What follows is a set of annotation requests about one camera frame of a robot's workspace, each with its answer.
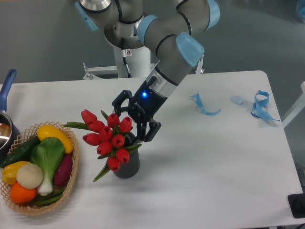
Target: tulip bouquet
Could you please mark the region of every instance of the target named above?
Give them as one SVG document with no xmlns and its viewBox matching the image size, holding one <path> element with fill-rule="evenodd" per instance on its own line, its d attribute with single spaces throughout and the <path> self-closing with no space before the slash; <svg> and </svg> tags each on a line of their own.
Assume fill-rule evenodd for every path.
<svg viewBox="0 0 305 229">
<path fill-rule="evenodd" d="M 88 110 L 81 112 L 84 123 L 68 122 L 64 125 L 65 127 L 93 131 L 93 133 L 83 136 L 83 140 L 89 145 L 97 146 L 96 152 L 100 155 L 98 159 L 107 158 L 104 168 L 93 180 L 94 182 L 110 170 L 118 171 L 121 163 L 128 163 L 131 154 L 141 146 L 141 144 L 132 146 L 126 146 L 125 144 L 125 138 L 132 130 L 130 117 L 125 117 L 120 121 L 118 115 L 114 113 L 107 115 L 104 111 L 101 112 L 107 121 L 107 125 L 98 120 L 97 116 Z"/>
</svg>

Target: blue plastic piece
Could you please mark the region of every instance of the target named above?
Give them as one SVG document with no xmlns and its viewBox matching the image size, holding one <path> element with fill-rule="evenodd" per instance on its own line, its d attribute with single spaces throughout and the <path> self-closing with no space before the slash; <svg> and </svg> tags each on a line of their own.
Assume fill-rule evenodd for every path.
<svg viewBox="0 0 305 229">
<path fill-rule="evenodd" d="M 263 95 L 266 98 L 263 100 L 258 100 L 257 96 L 258 95 Z M 269 93 L 268 92 L 263 92 L 261 90 L 259 90 L 255 96 L 255 103 L 253 104 L 252 107 L 252 112 L 251 114 L 255 117 L 255 118 L 261 118 L 261 119 L 269 119 L 269 120 L 274 120 L 274 121 L 280 121 L 280 120 L 276 120 L 274 118 L 271 117 L 271 115 L 265 111 L 263 108 L 267 109 L 267 104 L 269 102 Z"/>
<path fill-rule="evenodd" d="M 191 35 L 182 32 L 176 37 L 178 49 L 185 61 L 195 67 L 204 54 L 204 47 Z"/>
<path fill-rule="evenodd" d="M 99 27 L 97 27 L 96 24 L 94 24 L 93 21 L 88 17 L 86 12 L 81 7 L 80 3 L 77 1 L 74 5 L 75 5 L 75 8 L 77 9 L 78 13 L 82 17 L 83 21 L 85 22 L 87 27 L 90 29 L 90 31 L 99 30 Z"/>
<path fill-rule="evenodd" d="M 235 95 L 231 98 L 231 101 L 237 105 L 242 105 L 244 103 L 244 98 L 241 96 Z"/>
<path fill-rule="evenodd" d="M 203 113 L 204 115 L 217 115 L 217 114 L 221 111 L 221 109 L 219 109 L 219 110 L 216 111 L 216 112 L 208 112 L 208 111 L 205 109 L 203 103 L 201 102 L 201 98 L 200 98 L 200 95 L 199 95 L 198 93 L 192 95 L 191 97 L 195 100 L 195 103 L 196 103 L 197 106 L 201 109 L 201 111 L 202 111 L 202 113 Z"/>
<path fill-rule="evenodd" d="M 145 45 L 144 41 L 145 41 L 145 34 L 146 31 L 149 27 L 149 25 L 151 24 L 151 22 L 155 19 L 157 19 L 157 16 L 154 15 L 148 15 L 145 18 L 143 18 L 143 20 L 140 22 L 139 26 L 138 26 L 138 37 L 140 39 L 140 41 Z"/>
<path fill-rule="evenodd" d="M 210 23 L 208 28 L 213 27 L 216 25 L 220 18 L 220 10 L 218 4 L 214 0 L 207 0 L 210 6 Z"/>
<path fill-rule="evenodd" d="M 10 69 L 8 75 L 5 78 L 5 81 L 0 91 L 0 111 L 6 111 L 7 108 L 6 101 L 8 98 L 10 87 L 15 80 L 16 74 L 17 74 L 16 69 Z"/>
</svg>

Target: purple eggplant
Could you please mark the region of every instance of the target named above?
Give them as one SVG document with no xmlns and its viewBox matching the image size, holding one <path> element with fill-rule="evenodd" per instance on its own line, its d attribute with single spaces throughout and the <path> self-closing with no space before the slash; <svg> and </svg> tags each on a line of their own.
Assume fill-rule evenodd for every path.
<svg viewBox="0 0 305 229">
<path fill-rule="evenodd" d="M 67 184 L 70 179 L 72 165 L 72 155 L 66 154 L 54 175 L 55 185 L 62 187 Z"/>
</svg>

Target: bok choy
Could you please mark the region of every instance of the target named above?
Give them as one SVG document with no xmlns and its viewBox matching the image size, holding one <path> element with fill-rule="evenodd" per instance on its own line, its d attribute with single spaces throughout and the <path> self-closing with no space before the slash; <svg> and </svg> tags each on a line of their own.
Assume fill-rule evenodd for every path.
<svg viewBox="0 0 305 229">
<path fill-rule="evenodd" d="M 43 180 L 37 193 L 46 196 L 53 191 L 52 179 L 65 153 L 62 142 L 55 137 L 47 137 L 32 151 L 30 161 L 43 171 Z"/>
</svg>

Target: gray vase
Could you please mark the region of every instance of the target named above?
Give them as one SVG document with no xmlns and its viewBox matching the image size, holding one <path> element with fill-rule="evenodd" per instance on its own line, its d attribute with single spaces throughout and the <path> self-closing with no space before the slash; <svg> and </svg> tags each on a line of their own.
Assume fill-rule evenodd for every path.
<svg viewBox="0 0 305 229">
<path fill-rule="evenodd" d="M 125 138 L 124 146 L 127 147 L 130 145 L 135 136 L 132 133 L 129 133 Z M 131 178 L 139 171 L 140 168 L 140 158 L 139 150 L 136 149 L 130 153 L 130 159 L 128 163 L 121 163 L 120 168 L 114 172 L 114 174 L 119 178 Z"/>
</svg>

